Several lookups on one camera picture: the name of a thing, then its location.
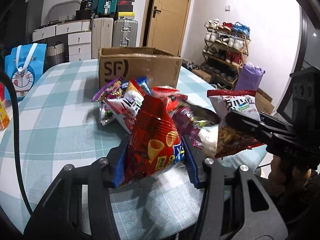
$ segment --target wooden door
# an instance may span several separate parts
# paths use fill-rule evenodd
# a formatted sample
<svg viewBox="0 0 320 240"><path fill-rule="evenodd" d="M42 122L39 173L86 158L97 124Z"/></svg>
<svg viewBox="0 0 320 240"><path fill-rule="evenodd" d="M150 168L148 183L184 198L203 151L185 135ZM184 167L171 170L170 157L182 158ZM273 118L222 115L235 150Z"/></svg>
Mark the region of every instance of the wooden door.
<svg viewBox="0 0 320 240"><path fill-rule="evenodd" d="M185 30L189 0L155 0L148 47L178 55Z"/></svg>

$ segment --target doraemon face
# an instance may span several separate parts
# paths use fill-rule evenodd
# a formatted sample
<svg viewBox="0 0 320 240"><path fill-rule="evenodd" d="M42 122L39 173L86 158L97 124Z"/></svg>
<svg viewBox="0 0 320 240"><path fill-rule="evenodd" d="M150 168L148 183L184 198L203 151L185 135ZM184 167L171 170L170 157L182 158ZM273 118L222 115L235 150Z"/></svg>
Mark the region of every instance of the doraemon face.
<svg viewBox="0 0 320 240"><path fill-rule="evenodd" d="M22 71L16 71L12 74L12 83L17 93L20 93L22 96L25 92L28 92L33 86L35 78L35 72L33 71L31 66L28 66L26 69Z"/></svg>

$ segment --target silver suitcase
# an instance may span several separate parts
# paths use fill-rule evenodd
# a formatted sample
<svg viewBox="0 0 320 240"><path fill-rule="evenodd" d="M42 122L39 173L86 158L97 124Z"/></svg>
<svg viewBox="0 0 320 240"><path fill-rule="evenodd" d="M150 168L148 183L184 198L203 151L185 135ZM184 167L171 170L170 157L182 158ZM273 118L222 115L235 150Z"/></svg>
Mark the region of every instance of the silver suitcase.
<svg viewBox="0 0 320 240"><path fill-rule="evenodd" d="M116 20L113 23L112 47L135 47L138 22L135 20Z"/></svg>
<svg viewBox="0 0 320 240"><path fill-rule="evenodd" d="M91 58L98 58L99 48L111 48L112 46L112 18L94 18L91 34Z"/></svg>

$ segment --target sf logo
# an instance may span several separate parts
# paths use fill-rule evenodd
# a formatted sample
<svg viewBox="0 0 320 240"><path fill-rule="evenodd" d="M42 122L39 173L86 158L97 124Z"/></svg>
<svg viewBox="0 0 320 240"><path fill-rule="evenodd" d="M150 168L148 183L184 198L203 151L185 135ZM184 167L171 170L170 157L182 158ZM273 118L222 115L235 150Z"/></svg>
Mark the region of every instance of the sf logo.
<svg viewBox="0 0 320 240"><path fill-rule="evenodd" d="M114 62L107 61L104 63L104 68L105 82L109 82L115 77L125 78L128 73L129 63L126 59Z"/></svg>

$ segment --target white bag handle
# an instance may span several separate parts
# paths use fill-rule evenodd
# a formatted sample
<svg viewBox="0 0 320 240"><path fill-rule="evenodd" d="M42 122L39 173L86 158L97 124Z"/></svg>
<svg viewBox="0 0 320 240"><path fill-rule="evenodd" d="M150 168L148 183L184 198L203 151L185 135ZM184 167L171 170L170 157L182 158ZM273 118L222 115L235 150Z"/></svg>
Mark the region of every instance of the white bag handle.
<svg viewBox="0 0 320 240"><path fill-rule="evenodd" d="M22 72L24 69L26 69L26 68L28 67L28 65L29 65L29 63L30 63L30 60L31 60L31 57L32 57L33 53L35 52L37 45L38 45L38 43L32 44L32 47L31 47L31 49L30 49L30 51L29 51L29 53L28 53L27 59L26 59L24 65L23 65L23 67L20 67L20 68L18 68L18 65L19 65L19 54L20 54L20 50L21 50L22 45L20 45L20 46L17 47L16 68L17 68L17 70L18 70L18 74L19 74L19 75L21 74L21 72Z"/></svg>

